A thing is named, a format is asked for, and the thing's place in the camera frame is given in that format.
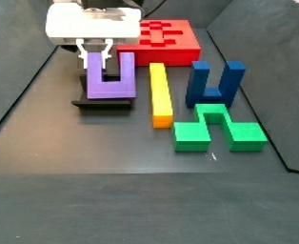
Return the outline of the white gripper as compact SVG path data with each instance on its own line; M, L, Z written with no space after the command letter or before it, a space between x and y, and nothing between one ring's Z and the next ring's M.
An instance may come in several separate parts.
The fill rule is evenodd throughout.
M131 0L54 0L46 12L45 33L54 45L74 45L87 68L83 43L101 44L101 64L111 58L115 43L131 43L139 37L142 8Z

